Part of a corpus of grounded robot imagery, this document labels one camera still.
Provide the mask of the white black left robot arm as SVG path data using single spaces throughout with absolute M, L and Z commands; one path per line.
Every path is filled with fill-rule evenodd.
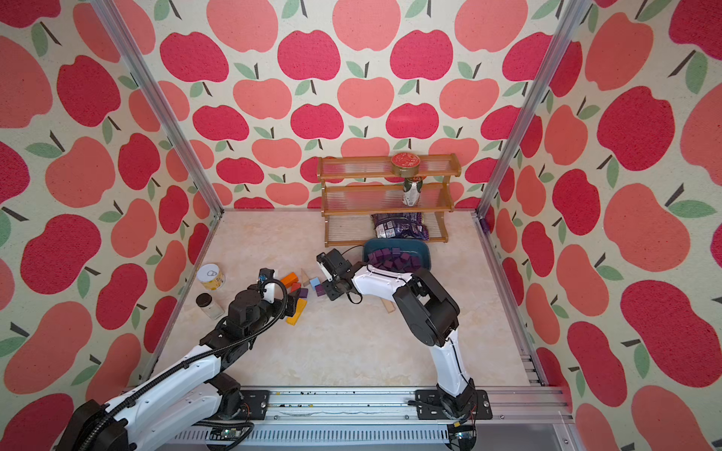
M 184 358 L 146 383 L 105 403 L 77 408 L 60 450 L 156 450 L 193 426 L 237 430 L 233 445 L 265 419 L 270 393 L 244 390 L 227 369 L 255 341 L 297 310 L 299 295 L 262 269 L 256 283 L 240 291 L 228 313 Z

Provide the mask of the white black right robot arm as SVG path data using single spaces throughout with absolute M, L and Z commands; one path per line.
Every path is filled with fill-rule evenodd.
M 351 263 L 336 249 L 317 255 L 317 263 L 330 300 L 375 296 L 396 304 L 412 335 L 430 349 L 437 374 L 436 405 L 451 420 L 475 415 L 479 398 L 459 346 L 460 307 L 429 270 L 402 274 Z

